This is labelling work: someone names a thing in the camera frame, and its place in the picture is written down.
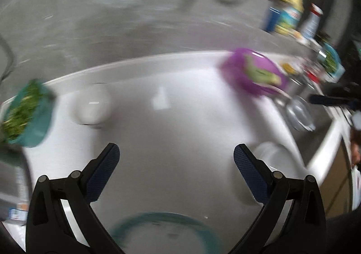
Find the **person right hand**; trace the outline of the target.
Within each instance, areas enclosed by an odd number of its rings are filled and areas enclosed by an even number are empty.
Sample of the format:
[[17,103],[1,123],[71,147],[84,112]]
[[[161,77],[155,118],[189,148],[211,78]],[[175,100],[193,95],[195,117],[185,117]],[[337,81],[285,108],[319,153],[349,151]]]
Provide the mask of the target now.
[[351,142],[351,163],[352,167],[355,167],[360,163],[360,131],[356,130],[354,127],[351,128],[350,132],[350,142]]

